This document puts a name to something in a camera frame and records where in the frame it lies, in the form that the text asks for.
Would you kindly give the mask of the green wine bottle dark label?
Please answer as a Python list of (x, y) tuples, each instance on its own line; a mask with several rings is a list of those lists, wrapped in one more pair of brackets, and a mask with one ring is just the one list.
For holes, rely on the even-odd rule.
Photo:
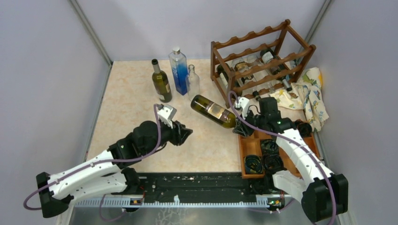
[(236, 116), (234, 113), (202, 95), (196, 95), (193, 98), (191, 108), (223, 128), (236, 127)]

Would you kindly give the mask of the green wine bottle grey capsule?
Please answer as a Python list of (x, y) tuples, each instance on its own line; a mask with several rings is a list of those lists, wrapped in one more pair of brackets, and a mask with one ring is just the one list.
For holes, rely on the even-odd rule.
[[(260, 51), (260, 57), (264, 64), (268, 64), (272, 60), (279, 59), (279, 57), (275, 54), (275, 52), (271, 48), (267, 48), (265, 50)], [(277, 66), (270, 67), (268, 70), (272, 75), (277, 75), (283, 70), (287, 70), (287, 67), (284, 64), (279, 64)], [(279, 77), (278, 80), (284, 85), (287, 91), (292, 91), (292, 86), (288, 83), (286, 76)]]

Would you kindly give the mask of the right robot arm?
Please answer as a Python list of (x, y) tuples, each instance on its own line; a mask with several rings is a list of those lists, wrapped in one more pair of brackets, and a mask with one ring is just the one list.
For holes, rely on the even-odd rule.
[(259, 114), (253, 114), (245, 97), (238, 97), (232, 110), (239, 121), (238, 134), (251, 136), (253, 131), (259, 131), (272, 136), (301, 175), (298, 178), (286, 169), (272, 171), (264, 180), (268, 192), (283, 190), (290, 194), (313, 223), (329, 218), (333, 224), (337, 215), (348, 211), (347, 178), (333, 173), (318, 159), (293, 121), (281, 116), (275, 98), (261, 98)]

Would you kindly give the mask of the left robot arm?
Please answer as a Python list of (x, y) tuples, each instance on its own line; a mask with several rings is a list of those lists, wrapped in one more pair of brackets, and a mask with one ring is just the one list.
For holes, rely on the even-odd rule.
[(141, 182), (129, 166), (167, 143), (182, 145), (192, 133), (192, 129), (178, 121), (144, 121), (91, 160), (60, 173), (38, 174), (36, 182), (42, 216), (58, 216), (76, 202), (99, 195), (137, 193)]

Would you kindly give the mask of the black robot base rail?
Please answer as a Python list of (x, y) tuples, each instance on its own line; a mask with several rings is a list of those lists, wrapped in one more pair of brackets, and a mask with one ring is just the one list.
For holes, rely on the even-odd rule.
[(265, 178), (242, 178), (239, 172), (139, 172), (128, 175), (122, 195), (144, 195), (145, 203), (255, 203), (258, 196), (273, 202), (288, 197), (272, 190)]

